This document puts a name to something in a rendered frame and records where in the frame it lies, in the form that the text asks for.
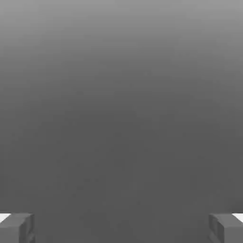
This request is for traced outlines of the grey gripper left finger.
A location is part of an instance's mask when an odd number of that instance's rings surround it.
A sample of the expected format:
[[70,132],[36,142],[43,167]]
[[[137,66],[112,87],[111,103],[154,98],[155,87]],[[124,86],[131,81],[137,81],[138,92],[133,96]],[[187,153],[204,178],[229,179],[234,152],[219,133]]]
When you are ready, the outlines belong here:
[[0,213],[0,243],[36,243],[35,215]]

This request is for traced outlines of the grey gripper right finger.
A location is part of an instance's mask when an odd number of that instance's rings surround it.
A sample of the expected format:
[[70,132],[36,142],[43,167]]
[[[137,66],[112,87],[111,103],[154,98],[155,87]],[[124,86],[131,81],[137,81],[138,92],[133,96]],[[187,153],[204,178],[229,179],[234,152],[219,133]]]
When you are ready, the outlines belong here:
[[211,243],[243,243],[243,213],[210,214]]

